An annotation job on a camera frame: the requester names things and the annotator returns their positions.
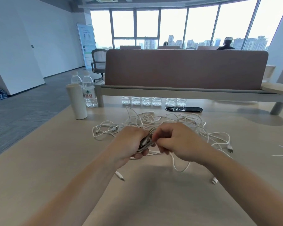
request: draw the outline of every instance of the glass window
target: glass window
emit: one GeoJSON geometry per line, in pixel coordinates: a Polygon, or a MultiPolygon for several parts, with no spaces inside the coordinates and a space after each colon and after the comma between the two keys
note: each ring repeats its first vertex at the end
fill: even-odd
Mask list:
{"type": "Polygon", "coordinates": [[[261,0],[244,50],[268,50],[283,16],[283,0],[261,0]]]}
{"type": "Polygon", "coordinates": [[[90,11],[90,14],[97,48],[112,49],[109,11],[90,11]]]}
{"type": "Polygon", "coordinates": [[[114,37],[134,37],[133,11],[113,11],[114,37]]]}
{"type": "Polygon", "coordinates": [[[157,49],[157,43],[156,39],[136,40],[136,45],[140,45],[141,49],[157,49]]]}
{"type": "Polygon", "coordinates": [[[233,37],[232,46],[241,50],[256,3],[247,0],[221,5],[214,38],[220,38],[223,45],[226,37],[233,37]]]}
{"type": "Polygon", "coordinates": [[[137,37],[157,37],[158,10],[136,11],[137,37]]]}
{"type": "Polygon", "coordinates": [[[115,39],[114,40],[114,48],[119,49],[120,45],[135,45],[135,40],[133,39],[115,39]]]}
{"type": "Polygon", "coordinates": [[[165,41],[169,45],[182,46],[184,26],[186,23],[186,9],[163,9],[161,10],[161,28],[159,45],[165,41]]]}
{"type": "Polygon", "coordinates": [[[184,48],[210,45],[217,11],[218,5],[189,9],[184,48]]]}

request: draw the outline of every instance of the wooden desk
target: wooden desk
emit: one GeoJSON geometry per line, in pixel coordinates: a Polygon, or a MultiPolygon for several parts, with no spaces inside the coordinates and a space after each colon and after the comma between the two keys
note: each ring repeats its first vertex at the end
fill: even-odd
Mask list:
{"type": "MultiPolygon", "coordinates": [[[[0,155],[0,226],[26,220],[105,148],[111,138],[93,139],[92,127],[104,120],[122,122],[121,97],[104,96],[105,107],[88,109],[75,120],[70,107],[0,155]]],[[[188,100],[203,108],[208,131],[230,134],[234,159],[283,193],[283,112],[270,116],[272,103],[258,105],[188,100]]],[[[136,107],[137,112],[153,110],[136,107]]],[[[179,168],[185,162],[175,159],[179,168]]],[[[90,225],[254,225],[204,167],[192,163],[185,173],[173,170],[170,156],[130,161],[114,176],[84,226],[90,225]]]]}

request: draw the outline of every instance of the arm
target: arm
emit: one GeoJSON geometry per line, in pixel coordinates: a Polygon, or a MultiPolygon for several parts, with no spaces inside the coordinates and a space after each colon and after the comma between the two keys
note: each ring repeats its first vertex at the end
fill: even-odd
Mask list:
{"type": "Polygon", "coordinates": [[[257,225],[283,225],[283,198],[261,178],[211,147],[181,123],[164,123],[153,134],[161,153],[174,152],[212,172],[257,225]]]}
{"type": "Polygon", "coordinates": [[[81,226],[117,168],[125,165],[131,156],[140,159],[148,153],[147,150],[136,154],[140,141],[147,134],[140,128],[125,127],[105,151],[23,226],[81,226]]]}

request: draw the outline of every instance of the metal desk leg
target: metal desk leg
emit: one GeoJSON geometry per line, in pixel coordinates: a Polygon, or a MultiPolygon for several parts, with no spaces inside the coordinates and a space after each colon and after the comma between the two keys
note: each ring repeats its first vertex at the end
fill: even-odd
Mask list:
{"type": "Polygon", "coordinates": [[[102,95],[102,88],[101,85],[95,84],[94,85],[95,95],[97,96],[97,104],[99,107],[104,107],[104,100],[102,95]]]}
{"type": "Polygon", "coordinates": [[[276,102],[272,110],[270,111],[271,115],[278,116],[283,109],[283,102],[276,102]]]}

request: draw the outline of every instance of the white thermos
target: white thermos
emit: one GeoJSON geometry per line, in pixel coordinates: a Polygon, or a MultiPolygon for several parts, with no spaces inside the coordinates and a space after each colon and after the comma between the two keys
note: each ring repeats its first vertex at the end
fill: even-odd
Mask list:
{"type": "Polygon", "coordinates": [[[75,118],[81,120],[87,117],[85,100],[82,94],[82,88],[79,83],[72,83],[66,86],[70,98],[71,107],[75,118]]]}

